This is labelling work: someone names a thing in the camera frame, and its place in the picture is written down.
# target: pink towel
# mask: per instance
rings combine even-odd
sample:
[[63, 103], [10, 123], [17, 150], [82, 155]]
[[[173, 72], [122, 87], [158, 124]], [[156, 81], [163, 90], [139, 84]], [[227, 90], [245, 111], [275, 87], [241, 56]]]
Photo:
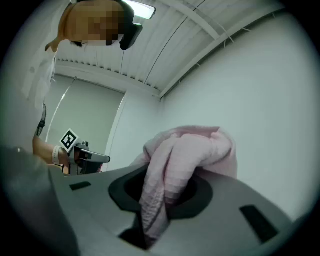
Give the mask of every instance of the pink towel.
[[159, 133], [132, 165], [149, 164], [140, 199], [142, 225], [150, 247], [169, 225], [175, 205], [196, 167], [237, 177], [236, 145], [220, 127], [182, 126]]

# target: person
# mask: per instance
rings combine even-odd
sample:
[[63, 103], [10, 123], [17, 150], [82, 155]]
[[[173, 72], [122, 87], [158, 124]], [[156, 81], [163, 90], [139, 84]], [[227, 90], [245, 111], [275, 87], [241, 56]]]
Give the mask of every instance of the person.
[[35, 135], [54, 75], [58, 46], [63, 40], [77, 46], [90, 41], [110, 45], [126, 33], [126, 22], [132, 22], [133, 16], [134, 11], [117, 0], [45, 1], [22, 26], [2, 63], [1, 146], [19, 147], [48, 164], [58, 161], [69, 166], [64, 149]]

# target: white wristband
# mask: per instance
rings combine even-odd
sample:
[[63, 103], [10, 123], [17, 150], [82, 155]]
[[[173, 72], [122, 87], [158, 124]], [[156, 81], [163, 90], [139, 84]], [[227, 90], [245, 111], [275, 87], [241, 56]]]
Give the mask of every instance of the white wristband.
[[55, 146], [52, 152], [52, 161], [55, 165], [60, 165], [59, 162], [59, 150], [62, 148], [62, 146]]

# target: white ceiling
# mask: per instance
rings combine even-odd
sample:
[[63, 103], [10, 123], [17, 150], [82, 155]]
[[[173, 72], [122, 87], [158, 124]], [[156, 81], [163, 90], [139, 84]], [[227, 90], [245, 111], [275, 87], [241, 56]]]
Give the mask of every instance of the white ceiling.
[[134, 23], [142, 24], [143, 31], [133, 47], [126, 51], [118, 44], [79, 48], [63, 41], [56, 73], [119, 91], [136, 87], [162, 97], [229, 36], [283, 8], [276, 0], [136, 2], [155, 7], [156, 14], [150, 20], [135, 17]]

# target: white shirt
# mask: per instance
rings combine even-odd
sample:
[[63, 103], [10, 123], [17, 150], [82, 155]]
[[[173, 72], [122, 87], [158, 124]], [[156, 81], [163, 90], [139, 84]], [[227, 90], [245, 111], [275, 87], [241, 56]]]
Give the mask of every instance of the white shirt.
[[16, 35], [0, 70], [0, 145], [33, 152], [33, 137], [51, 86], [56, 53], [48, 43], [58, 35], [70, 0], [47, 0]]

